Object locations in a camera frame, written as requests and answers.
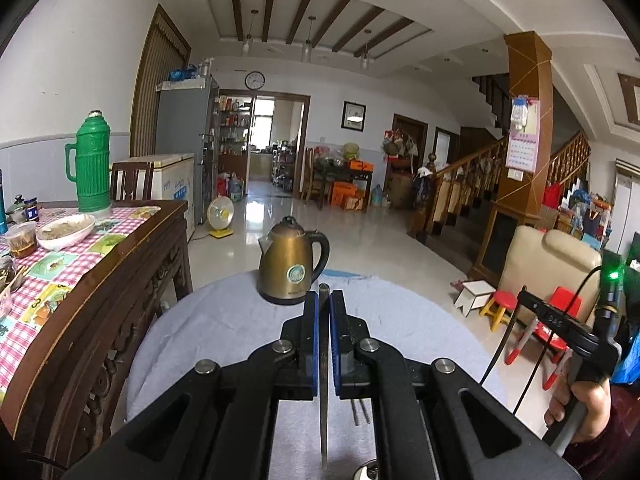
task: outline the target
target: light blue tablecloth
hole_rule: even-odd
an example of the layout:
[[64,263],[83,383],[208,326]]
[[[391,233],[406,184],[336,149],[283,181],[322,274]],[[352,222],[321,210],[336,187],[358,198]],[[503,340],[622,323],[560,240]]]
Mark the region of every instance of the light blue tablecloth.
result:
[[[318,283],[344,291],[347,312],[367,321],[372,337],[410,359],[431,363],[448,357],[476,380],[490,356],[468,329],[431,301],[379,278],[324,273]],[[302,314],[302,305],[277,306],[255,290],[255,273],[210,283],[171,308],[149,330],[129,375],[127,420],[131,420],[200,359],[221,366],[245,360],[280,335],[282,323]],[[486,389],[501,403],[506,394],[497,374]],[[350,479],[358,466],[375,457],[373,426],[353,423],[348,400],[330,387],[328,470],[320,467],[319,403],[284,401],[278,408],[271,480]]]

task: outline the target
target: beige recliner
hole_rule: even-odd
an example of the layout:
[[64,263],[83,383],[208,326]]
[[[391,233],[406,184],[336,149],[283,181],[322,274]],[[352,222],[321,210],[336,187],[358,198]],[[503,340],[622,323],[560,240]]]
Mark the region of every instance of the beige recliner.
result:
[[[558,286],[576,291],[593,269],[602,263],[598,251],[567,233],[552,229],[544,234],[533,227],[516,228],[500,277],[500,290],[518,295],[523,285],[539,298],[548,301]],[[589,278],[580,292],[582,304],[578,320],[587,322],[600,290],[600,273]],[[520,309],[518,319],[528,323],[533,313]]]

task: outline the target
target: silver screw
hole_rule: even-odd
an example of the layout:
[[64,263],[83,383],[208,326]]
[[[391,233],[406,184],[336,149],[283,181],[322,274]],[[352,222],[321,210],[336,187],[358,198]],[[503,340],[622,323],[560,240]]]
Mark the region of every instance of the silver screw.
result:
[[456,369],[456,364],[447,358],[441,358],[436,361],[436,370],[441,374],[450,374]]
[[286,339],[278,339],[273,345],[271,345],[271,348],[273,348],[273,351],[277,352],[278,354],[286,354],[288,352],[291,352],[293,345],[291,344],[291,341],[287,341]]
[[218,364],[211,359],[200,359],[200,361],[196,363],[194,368],[197,374],[207,375],[213,372],[217,366]]
[[366,337],[360,341],[360,349],[365,352],[375,352],[378,348],[380,348],[380,343],[372,337]]

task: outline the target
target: round sticker on kettle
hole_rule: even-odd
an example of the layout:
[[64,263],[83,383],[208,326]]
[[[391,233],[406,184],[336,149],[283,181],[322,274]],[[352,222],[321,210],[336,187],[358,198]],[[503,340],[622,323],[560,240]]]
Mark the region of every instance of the round sticker on kettle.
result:
[[300,283],[305,279],[305,266],[300,264],[295,264],[294,266],[289,267],[287,271],[287,279],[291,283]]

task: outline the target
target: checkered tablecloth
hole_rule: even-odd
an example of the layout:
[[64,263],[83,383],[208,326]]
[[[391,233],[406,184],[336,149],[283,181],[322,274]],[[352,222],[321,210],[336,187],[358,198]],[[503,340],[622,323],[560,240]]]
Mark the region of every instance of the checkered tablecloth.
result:
[[[79,244],[60,252],[38,247],[33,254],[17,261],[30,270],[22,286],[11,293],[10,300],[5,300],[11,302],[4,304],[11,310],[0,317],[0,404],[27,348],[60,302],[85,273],[158,210],[156,206],[114,208],[113,215],[97,222],[92,233]],[[41,209],[38,224],[45,225],[77,212]],[[0,237],[0,254],[7,254],[8,250],[4,237]],[[4,310],[0,304],[0,313]]]

